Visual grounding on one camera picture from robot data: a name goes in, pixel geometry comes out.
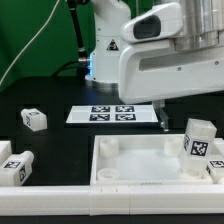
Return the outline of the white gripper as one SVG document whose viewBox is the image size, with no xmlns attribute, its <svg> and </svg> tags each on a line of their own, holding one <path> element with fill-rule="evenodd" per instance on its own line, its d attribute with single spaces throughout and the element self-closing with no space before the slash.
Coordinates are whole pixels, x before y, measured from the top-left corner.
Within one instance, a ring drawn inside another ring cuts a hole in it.
<svg viewBox="0 0 224 224">
<path fill-rule="evenodd" d="M 118 66 L 119 98 L 127 104 L 153 101 L 160 126 L 169 131 L 163 99 L 224 90 L 224 39 L 197 51 L 177 52 L 172 40 L 128 45 Z"/>
</svg>

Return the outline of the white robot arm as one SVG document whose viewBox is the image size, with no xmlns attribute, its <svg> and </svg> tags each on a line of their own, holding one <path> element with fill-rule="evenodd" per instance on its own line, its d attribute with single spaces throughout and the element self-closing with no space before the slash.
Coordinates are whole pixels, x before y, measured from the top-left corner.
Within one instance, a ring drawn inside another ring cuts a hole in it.
<svg viewBox="0 0 224 224">
<path fill-rule="evenodd" d="M 150 102 L 168 128 L 164 101 L 224 90 L 224 0 L 157 0 L 133 18 L 122 0 L 93 3 L 96 47 L 88 85 Z"/>
</svg>

